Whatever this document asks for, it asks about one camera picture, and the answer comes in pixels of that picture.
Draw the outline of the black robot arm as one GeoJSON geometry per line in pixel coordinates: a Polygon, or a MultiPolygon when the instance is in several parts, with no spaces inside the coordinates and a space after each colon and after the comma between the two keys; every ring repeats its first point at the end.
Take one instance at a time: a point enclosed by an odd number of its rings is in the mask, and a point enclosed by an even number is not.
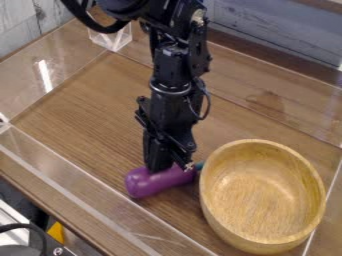
{"type": "Polygon", "coordinates": [[[135,112],[143,126],[145,165],[153,173],[173,166],[193,169],[193,127],[212,110],[212,96],[202,79],[213,60],[203,0],[95,0],[115,19],[109,26],[95,21],[78,0],[61,1],[75,18],[99,33],[114,34],[131,21],[141,23],[154,64],[151,95],[137,99],[135,112]]]}

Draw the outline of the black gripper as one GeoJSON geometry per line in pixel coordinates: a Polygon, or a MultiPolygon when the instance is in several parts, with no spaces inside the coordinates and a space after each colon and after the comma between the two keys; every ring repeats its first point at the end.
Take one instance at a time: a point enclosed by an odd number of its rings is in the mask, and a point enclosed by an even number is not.
{"type": "Polygon", "coordinates": [[[151,173],[158,173],[170,169],[175,161],[183,171],[190,171],[194,169],[193,154],[197,150],[193,126],[206,119],[212,108],[206,84],[191,81],[178,91],[171,91],[151,82],[150,88],[151,97],[137,99],[137,119],[146,129],[146,167],[151,173]]]}

